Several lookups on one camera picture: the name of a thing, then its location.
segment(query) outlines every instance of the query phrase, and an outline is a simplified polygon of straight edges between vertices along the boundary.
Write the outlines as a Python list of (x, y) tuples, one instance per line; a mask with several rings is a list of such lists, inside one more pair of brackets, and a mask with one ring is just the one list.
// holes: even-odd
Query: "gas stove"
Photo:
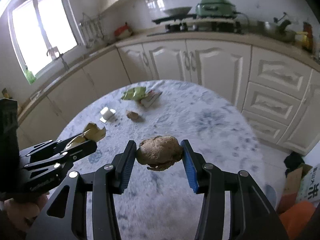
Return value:
[(240, 22), (230, 18), (197, 18), (196, 14), (175, 15), (153, 20), (154, 23), (165, 23), (165, 31), (148, 36), (180, 32), (225, 32), (242, 34)]

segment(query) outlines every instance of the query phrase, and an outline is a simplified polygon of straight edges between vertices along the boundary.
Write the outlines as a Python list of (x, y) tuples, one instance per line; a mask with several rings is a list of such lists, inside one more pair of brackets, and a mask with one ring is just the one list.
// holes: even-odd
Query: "green plastic packaging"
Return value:
[(146, 87), (131, 88), (128, 91), (123, 93), (123, 96), (121, 97), (121, 99), (139, 101), (147, 96), (146, 90), (147, 90)]

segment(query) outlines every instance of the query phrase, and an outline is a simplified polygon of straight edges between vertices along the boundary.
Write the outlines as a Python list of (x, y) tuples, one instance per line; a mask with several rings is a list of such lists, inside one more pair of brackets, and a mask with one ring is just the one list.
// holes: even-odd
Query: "blue gripper pad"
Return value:
[(118, 188), (118, 194), (122, 194), (128, 187), (132, 168), (135, 161), (137, 145), (135, 141), (130, 140), (122, 154), (118, 154), (119, 162), (112, 163), (116, 166), (114, 187)]
[(193, 189), (193, 192), (199, 193), (199, 177), (202, 174), (202, 166), (188, 140), (182, 140), (180, 145), (183, 147), (183, 166), (186, 171), (189, 186)]

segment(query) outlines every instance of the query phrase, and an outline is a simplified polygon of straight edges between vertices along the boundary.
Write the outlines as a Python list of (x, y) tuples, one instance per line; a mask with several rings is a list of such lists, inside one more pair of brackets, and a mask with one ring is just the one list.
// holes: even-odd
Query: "green plant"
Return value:
[(32, 84), (37, 78), (34, 76), (34, 74), (32, 73), (32, 71), (28, 70), (28, 68), (26, 67), (26, 78), (29, 81), (30, 84)]

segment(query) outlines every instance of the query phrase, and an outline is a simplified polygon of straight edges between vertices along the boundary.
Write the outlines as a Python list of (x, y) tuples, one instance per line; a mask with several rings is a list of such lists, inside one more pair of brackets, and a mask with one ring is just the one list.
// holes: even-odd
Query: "window frame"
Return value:
[[(17, 38), (16, 38), (16, 34), (15, 34), (15, 31), (14, 31), (14, 26), (13, 26), (13, 18), (12, 18), (12, 12), (15, 8), (17, 8), (18, 6), (22, 5), (25, 1), (27, 0), (18, 0), (17, 2), (13, 3), (12, 5), (9, 5), (8, 7), (8, 25), (9, 25), (9, 32), (10, 32), (10, 36), (11, 36), (11, 40), (12, 40), (12, 44), (13, 44), (13, 49), (15, 51), (15, 54), (17, 56), (17, 59), (18, 59), (18, 62), (20, 64), (20, 67), (23, 71), (24, 74), (26, 74), (26, 63), (24, 61), (24, 58), (23, 58), (23, 55), (20, 51), (20, 47), (19, 47), (19, 44), (18, 44), (18, 41), (17, 41)], [(63, 6), (63, 9), (64, 9), (64, 12), (66, 14), (66, 17), (67, 17), (67, 20), (68, 20), (68, 23), (70, 25), (70, 28), (71, 28), (71, 31), (72, 31), (72, 34), (73, 34), (73, 37), (75, 38), (76, 40), (76, 46), (73, 47), (72, 49), (68, 50), (66, 53), (76, 49), (79, 45), (81, 45), (81, 43), (79, 42), (79, 40), (81, 40), (81, 37), (79, 35), (76, 35), (77, 32), (75, 32), (77, 26), (76, 26), (76, 22), (75, 22), (75, 19), (73, 17), (73, 13), (72, 13), (72, 10), (69, 6), (69, 2), (68, 0), (61, 0), (62, 1), (62, 6)], [(44, 38), (44, 42), (47, 46), (47, 48), (49, 46), (51, 46), (49, 40), (48, 40), (48, 37), (46, 35), (46, 31), (43, 27), (43, 24), (42, 24), (42, 21), (41, 21), (41, 17), (40, 17), (40, 14), (39, 14), (39, 9), (38, 9), (38, 0), (32, 0), (32, 3), (33, 3), (33, 6), (35, 8), (35, 11), (36, 11), (36, 16), (37, 16), (37, 20), (38, 20), (38, 23), (39, 23), (39, 27), (40, 27), (40, 30), (41, 30), (41, 34), (42, 34), (42, 37)], [(42, 76), (45, 72), (47, 72), (49, 69), (51, 69), (52, 67), (54, 67), (56, 64), (56, 60), (57, 60), (57, 57), (55, 56), (52, 56), (52, 61), (44, 66), (37, 74), (35, 74), (35, 77), (38, 79), (40, 76)]]

